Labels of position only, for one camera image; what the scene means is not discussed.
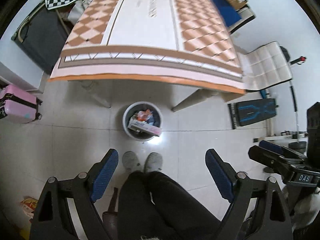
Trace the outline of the white pink toothpaste box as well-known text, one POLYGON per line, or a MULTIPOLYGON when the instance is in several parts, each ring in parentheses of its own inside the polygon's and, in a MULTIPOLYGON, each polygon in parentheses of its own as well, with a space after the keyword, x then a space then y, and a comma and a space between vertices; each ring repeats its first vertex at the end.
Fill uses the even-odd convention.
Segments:
POLYGON ((162 133, 160 127, 150 125, 147 122, 139 121, 137 119, 131 119, 127 127, 135 132, 148 133, 156 137, 159 137, 162 133))

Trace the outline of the orange snack wrapper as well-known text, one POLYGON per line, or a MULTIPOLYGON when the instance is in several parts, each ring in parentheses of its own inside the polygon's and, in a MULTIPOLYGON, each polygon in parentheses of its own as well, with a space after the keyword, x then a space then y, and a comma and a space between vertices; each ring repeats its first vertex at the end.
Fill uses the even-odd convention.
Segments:
POLYGON ((153 112, 149 109, 138 111, 134 114, 134 118, 138 121, 148 122, 153 117, 153 112))

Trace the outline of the white trash bin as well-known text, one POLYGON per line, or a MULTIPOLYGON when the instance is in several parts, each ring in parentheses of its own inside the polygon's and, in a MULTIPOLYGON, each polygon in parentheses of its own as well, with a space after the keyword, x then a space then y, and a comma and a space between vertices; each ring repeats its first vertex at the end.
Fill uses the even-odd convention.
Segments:
POLYGON ((135 102, 122 117, 125 133, 136 141, 149 141, 162 134, 163 118, 159 108, 146 101, 135 102))

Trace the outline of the black blue weight bench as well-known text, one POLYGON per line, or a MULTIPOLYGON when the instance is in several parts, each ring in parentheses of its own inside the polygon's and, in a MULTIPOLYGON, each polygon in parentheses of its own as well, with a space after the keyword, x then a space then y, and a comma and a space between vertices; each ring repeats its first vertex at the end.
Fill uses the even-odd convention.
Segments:
POLYGON ((273 118, 277 114, 276 108, 276 101, 272 98, 229 103, 232 129, 273 118))

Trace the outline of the red snack bag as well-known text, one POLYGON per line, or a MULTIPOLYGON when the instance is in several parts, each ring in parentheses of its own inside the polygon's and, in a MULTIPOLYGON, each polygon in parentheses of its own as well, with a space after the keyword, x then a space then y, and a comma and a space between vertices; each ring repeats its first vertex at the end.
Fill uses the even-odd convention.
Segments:
POLYGON ((20 202, 20 206, 23 210, 23 213, 29 218, 33 219, 34 211, 37 207, 38 200, 31 197, 26 197, 20 202))

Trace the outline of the grey left slipper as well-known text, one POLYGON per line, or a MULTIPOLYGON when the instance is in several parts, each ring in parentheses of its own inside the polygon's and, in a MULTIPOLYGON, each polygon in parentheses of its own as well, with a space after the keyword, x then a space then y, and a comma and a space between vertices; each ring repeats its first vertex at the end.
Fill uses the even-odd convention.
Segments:
POLYGON ((138 156, 135 152, 127 151, 122 156, 122 164, 125 170, 129 173, 140 172, 142 170, 142 166, 139 162, 138 156))

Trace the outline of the grey slipper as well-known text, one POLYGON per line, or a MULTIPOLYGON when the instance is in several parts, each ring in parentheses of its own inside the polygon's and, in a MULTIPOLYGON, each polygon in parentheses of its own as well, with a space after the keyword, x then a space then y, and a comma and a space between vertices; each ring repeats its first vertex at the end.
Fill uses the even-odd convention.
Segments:
POLYGON ((135 152, 127 151, 122 156, 122 164, 125 170, 129 173, 140 172, 142 170, 142 166, 139 162, 138 156, 135 152))
POLYGON ((163 157, 161 154, 152 152, 148 155, 145 164, 144 172, 161 172, 163 166, 163 157))

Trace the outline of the black trousers legs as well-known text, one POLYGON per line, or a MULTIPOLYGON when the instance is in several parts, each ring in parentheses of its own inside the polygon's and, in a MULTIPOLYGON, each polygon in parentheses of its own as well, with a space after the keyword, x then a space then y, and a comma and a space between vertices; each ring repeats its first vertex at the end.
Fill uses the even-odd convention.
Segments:
POLYGON ((210 239, 220 221, 161 172, 131 173, 118 203, 119 239, 210 239))

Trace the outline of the grey right slipper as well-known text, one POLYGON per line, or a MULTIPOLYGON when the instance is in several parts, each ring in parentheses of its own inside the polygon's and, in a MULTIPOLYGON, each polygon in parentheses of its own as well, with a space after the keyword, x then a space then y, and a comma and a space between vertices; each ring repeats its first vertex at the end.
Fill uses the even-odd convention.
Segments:
POLYGON ((145 164, 144 172, 161 172, 163 166, 163 157, 161 154, 152 152, 148 155, 145 164))

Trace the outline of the white table leg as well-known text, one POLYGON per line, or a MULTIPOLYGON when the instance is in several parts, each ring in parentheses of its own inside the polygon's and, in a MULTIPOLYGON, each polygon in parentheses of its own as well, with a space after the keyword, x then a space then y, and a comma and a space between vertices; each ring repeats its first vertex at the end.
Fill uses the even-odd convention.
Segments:
POLYGON ((92 97, 95 101, 106 108, 111 108, 111 104, 100 94, 100 85, 95 80, 81 80, 80 86, 92 97))
POLYGON ((197 91, 193 92, 193 94, 181 101, 178 105, 172 107, 171 110, 173 112, 178 112, 185 108, 207 101, 209 98, 219 94, 220 93, 217 90, 198 89, 197 91))

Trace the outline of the white padded chair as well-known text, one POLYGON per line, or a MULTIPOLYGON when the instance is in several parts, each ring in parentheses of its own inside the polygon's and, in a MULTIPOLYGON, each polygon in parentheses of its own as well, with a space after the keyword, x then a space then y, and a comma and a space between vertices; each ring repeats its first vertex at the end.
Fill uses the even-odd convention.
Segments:
POLYGON ((247 92, 257 92, 292 80, 291 65, 277 41, 247 54, 237 53, 247 92))

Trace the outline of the pink suitcase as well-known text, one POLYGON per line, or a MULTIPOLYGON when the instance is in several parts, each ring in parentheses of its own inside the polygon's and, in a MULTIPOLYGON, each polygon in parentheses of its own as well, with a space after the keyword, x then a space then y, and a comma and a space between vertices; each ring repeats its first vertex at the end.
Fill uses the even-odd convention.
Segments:
POLYGON ((43 103, 38 97, 15 85, 7 85, 1 90, 1 119, 27 124, 41 120, 39 106, 43 103))

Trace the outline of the blue board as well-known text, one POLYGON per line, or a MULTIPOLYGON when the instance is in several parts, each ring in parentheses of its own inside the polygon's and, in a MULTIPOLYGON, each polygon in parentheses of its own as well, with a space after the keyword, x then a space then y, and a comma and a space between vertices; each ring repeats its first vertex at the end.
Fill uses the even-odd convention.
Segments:
POLYGON ((220 15, 222 16, 226 27, 230 27, 233 24, 240 21, 242 18, 236 12, 236 10, 226 0, 211 0, 217 7, 220 15))

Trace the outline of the checkered tablecloth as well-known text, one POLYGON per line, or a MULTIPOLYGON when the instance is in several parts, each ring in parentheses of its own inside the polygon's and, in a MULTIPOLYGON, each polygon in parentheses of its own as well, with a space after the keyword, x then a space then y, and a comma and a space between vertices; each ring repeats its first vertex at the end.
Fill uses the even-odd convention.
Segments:
POLYGON ((141 80, 244 94, 242 68, 210 0, 93 0, 51 80, 141 80))

